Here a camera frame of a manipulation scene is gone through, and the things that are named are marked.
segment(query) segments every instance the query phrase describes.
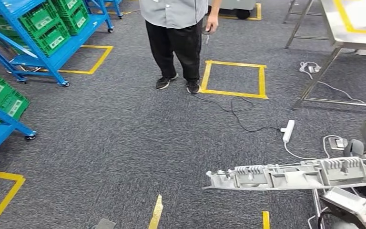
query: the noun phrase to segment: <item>black pants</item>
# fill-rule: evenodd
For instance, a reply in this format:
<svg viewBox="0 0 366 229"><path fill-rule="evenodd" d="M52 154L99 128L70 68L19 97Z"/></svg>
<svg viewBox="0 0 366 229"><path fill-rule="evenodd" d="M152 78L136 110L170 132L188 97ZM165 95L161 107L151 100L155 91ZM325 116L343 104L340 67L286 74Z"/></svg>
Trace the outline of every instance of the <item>black pants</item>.
<svg viewBox="0 0 366 229"><path fill-rule="evenodd" d="M173 52L183 67L183 77L187 81L200 79L200 50L203 20L184 29L167 29L146 21L146 28L152 55L162 71L162 76L173 78Z"/></svg>

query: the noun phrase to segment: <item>black sneaker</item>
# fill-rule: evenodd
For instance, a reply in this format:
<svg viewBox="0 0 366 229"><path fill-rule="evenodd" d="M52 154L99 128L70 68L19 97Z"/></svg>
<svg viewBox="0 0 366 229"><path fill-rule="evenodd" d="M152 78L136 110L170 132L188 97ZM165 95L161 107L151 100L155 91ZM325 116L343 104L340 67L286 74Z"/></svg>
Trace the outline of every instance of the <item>black sneaker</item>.
<svg viewBox="0 0 366 229"><path fill-rule="evenodd" d="M198 81L189 81L187 82L187 91L190 94L197 94L200 92L200 85Z"/></svg>
<svg viewBox="0 0 366 229"><path fill-rule="evenodd" d="M167 88L169 86L170 82L175 80L178 76L179 76L179 74L176 74L176 76L173 77L173 78L162 77L161 79L159 79L156 82L156 89L165 89L165 88Z"/></svg>

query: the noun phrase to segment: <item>gray shirt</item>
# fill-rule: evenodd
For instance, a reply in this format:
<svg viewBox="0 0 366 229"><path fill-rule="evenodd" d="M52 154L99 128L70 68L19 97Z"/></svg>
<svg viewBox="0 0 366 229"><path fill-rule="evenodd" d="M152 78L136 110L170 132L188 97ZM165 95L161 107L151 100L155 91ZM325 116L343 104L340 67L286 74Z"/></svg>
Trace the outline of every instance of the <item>gray shirt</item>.
<svg viewBox="0 0 366 229"><path fill-rule="evenodd" d="M208 11L208 0L140 0L141 14L149 23L168 29L197 24Z"/></svg>

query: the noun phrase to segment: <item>stainless steel table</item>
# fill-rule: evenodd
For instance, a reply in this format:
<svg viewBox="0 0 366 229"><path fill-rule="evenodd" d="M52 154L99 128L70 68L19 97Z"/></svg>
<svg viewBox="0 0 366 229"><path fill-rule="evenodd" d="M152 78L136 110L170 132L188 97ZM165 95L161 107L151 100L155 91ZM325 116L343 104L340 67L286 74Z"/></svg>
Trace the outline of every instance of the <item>stainless steel table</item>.
<svg viewBox="0 0 366 229"><path fill-rule="evenodd" d="M334 46L334 50L327 61L323 64L316 77L304 90L301 98L293 106L293 109L300 108L303 101L366 106L366 104L356 102L308 98L312 89L323 78L325 72L343 48L366 50L366 0L320 0L324 10L323 18L326 24L328 38L297 36L296 33L298 32L305 16L309 12L313 1L314 0L309 0L307 6L302 12L301 17L287 42L286 48L291 45L294 38L299 38L330 40Z"/></svg>

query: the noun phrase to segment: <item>floor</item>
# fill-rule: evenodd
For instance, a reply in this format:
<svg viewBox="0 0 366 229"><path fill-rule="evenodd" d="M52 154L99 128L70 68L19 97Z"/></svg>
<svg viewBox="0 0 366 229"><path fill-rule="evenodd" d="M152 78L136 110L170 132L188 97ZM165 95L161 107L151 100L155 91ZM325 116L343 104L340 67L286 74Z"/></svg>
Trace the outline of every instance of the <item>floor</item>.
<svg viewBox="0 0 366 229"><path fill-rule="evenodd" d="M331 46L295 40L283 48L297 19L282 24L288 2L264 0L261 21L221 18L208 44L204 38L202 59L266 65L268 99L250 98L254 107L238 113L241 123L247 129L281 128L294 119L290 150L323 157L325 135L361 139L366 108L308 104L291 110L308 82L299 63L322 65ZM137 10L139 3L125 1L121 8ZM39 132L31 142L14 133L0 147L0 171L26 179L0 215L0 229L88 229L102 218L120 229L147 228L159 194L162 229L261 229L262 211L270 212L273 229L308 228L306 219L314 214L309 191L201 189L209 185L208 170L299 160L284 150L279 132L244 131L231 113L189 95L182 78L155 90L159 70L140 13L113 18L114 34L103 27L87 42L114 46L110 55L94 74L64 73L69 88L35 77L17 84L0 65L0 75L31 100L22 122ZM300 32L324 35L322 18L307 17ZM64 69L86 71L103 51L81 48ZM326 83L366 101L366 56L345 52L327 74ZM208 89L257 94L257 79L254 68L213 65ZM313 96L346 99L323 85ZM231 96L198 97L230 109ZM233 104L249 107L240 99ZM0 179L0 202L12 186Z"/></svg>

